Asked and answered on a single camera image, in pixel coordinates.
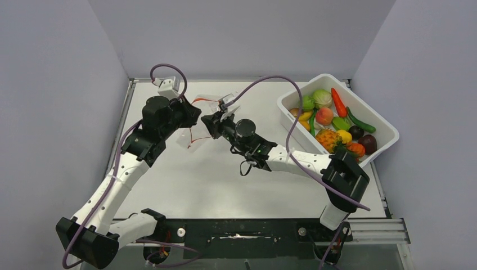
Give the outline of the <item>small green cabbage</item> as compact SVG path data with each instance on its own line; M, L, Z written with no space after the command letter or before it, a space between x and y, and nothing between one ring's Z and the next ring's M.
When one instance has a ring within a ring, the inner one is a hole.
M302 97L302 111L313 111L315 109L314 98L312 96L306 95Z

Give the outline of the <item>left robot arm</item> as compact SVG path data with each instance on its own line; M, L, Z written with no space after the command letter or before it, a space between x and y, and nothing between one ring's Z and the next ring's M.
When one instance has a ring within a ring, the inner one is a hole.
M104 269L125 245L154 233L161 216L150 209L113 223L120 206L138 180L153 166L177 130L197 124L201 110L184 97L154 96L146 101L142 119L121 137L114 165L97 190L71 217L61 218L56 232L65 249L62 267L86 262Z

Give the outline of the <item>toy peach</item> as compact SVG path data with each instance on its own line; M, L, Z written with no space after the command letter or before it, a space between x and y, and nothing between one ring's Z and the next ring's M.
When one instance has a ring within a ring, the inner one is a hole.
M315 115L316 122L320 125L323 125L323 126L330 125L333 118L334 118L334 113L328 107L320 108Z

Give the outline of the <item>clear zip bag orange zipper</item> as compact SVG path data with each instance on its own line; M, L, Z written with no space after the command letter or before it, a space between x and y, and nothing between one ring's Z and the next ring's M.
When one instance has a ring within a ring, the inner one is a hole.
M197 119L197 123L191 128L181 129L176 143L188 152L195 152L206 142L212 140L206 125L201 120L202 116L213 115L220 111L219 104L223 101L228 103L235 98L234 94L227 94L226 96L198 94L190 104L201 110L201 114Z

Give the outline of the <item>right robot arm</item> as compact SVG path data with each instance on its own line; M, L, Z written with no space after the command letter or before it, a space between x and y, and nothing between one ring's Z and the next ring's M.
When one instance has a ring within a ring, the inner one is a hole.
M329 202L316 225L321 239L332 239L338 234L339 225L364 207L361 199L370 178L346 150L334 154L287 150L258 135L250 119L234 122L230 116L222 120L218 112L202 116L201 121L213 139L226 139L231 145L230 152L242 156L251 168L310 177L323 185Z

